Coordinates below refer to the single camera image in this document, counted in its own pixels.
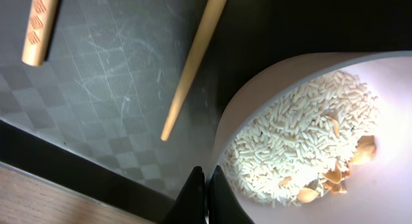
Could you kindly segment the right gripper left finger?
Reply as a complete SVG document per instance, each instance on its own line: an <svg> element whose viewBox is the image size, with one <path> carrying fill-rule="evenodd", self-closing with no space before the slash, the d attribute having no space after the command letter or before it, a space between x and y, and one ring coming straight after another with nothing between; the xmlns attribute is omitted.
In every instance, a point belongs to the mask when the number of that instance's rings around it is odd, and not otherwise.
<svg viewBox="0 0 412 224"><path fill-rule="evenodd" d="M205 223L205 176L200 166L192 169L173 207L162 224Z"/></svg>

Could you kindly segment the wooden chopstick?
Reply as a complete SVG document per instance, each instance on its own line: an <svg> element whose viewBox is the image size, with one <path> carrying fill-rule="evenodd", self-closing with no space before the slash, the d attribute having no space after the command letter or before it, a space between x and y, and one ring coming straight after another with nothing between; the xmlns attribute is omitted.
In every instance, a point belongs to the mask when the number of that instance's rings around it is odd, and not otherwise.
<svg viewBox="0 0 412 224"><path fill-rule="evenodd" d="M170 137L226 2L227 0L207 1L160 136L160 139L164 142Z"/></svg>
<svg viewBox="0 0 412 224"><path fill-rule="evenodd" d="M32 0L21 60L41 66L46 58L59 0Z"/></svg>

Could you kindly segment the white bowl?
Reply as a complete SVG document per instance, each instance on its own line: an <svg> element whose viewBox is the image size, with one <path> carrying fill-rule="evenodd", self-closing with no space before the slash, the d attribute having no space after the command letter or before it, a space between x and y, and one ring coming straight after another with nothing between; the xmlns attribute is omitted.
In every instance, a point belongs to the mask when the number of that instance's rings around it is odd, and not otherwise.
<svg viewBox="0 0 412 224"><path fill-rule="evenodd" d="M260 111L291 89L322 74L343 70L378 96L376 157L355 166L346 194L328 194L300 207L262 207L244 199L256 223L411 222L411 52L311 53L278 62L250 79L225 108L212 148L212 164Z"/></svg>

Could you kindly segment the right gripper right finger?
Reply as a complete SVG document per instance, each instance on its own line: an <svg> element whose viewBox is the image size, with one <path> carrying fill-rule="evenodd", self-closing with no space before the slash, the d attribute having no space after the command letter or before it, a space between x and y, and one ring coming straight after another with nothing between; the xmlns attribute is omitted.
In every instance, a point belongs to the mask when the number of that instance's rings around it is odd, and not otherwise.
<svg viewBox="0 0 412 224"><path fill-rule="evenodd" d="M219 165L208 181L207 208L210 224L254 224L239 204Z"/></svg>

